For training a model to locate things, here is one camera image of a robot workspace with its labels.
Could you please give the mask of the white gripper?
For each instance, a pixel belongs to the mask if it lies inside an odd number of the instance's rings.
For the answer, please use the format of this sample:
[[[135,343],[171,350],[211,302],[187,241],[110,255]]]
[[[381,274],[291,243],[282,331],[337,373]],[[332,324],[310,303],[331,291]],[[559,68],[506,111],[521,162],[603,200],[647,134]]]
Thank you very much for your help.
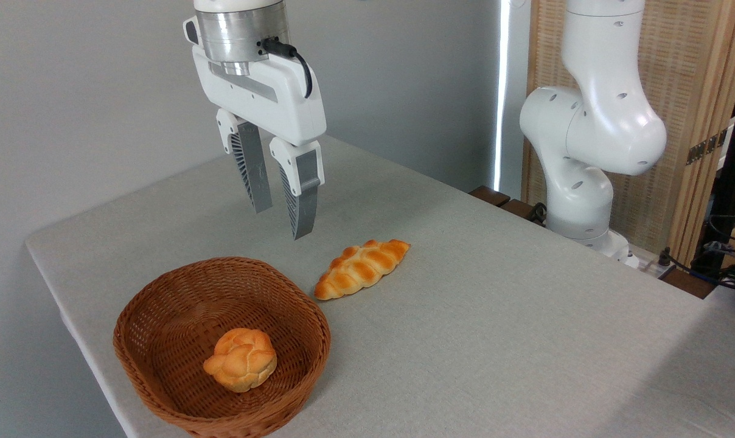
[[[288,41],[286,18],[192,17],[184,35],[204,94],[220,107],[215,119],[223,148],[234,157],[254,210],[272,207],[260,127],[277,136],[270,152],[279,164],[293,238],[308,235],[325,183],[315,139],[326,132],[326,118],[315,75],[262,45]]]

